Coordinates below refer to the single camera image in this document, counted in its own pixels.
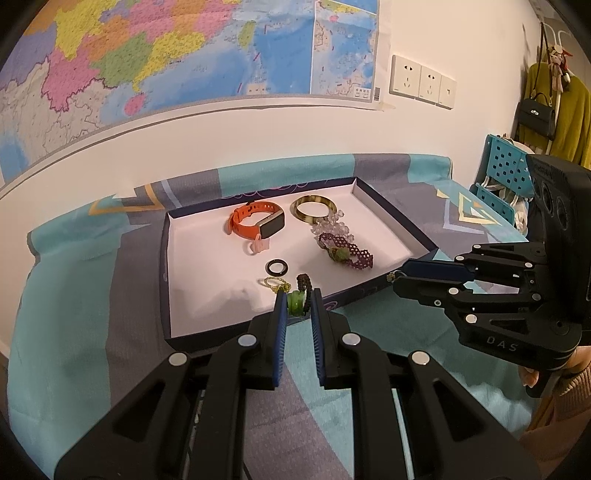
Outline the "pink sleeve forearm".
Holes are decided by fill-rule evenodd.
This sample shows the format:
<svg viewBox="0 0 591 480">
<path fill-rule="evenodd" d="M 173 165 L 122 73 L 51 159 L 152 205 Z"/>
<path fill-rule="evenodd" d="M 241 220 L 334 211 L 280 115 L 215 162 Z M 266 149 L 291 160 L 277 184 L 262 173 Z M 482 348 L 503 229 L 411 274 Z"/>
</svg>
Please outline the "pink sleeve forearm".
<svg viewBox="0 0 591 480">
<path fill-rule="evenodd" d="M 548 479 L 575 447 L 590 421 L 590 360 L 563 371 L 521 435 L 520 444 Z"/>
</svg>

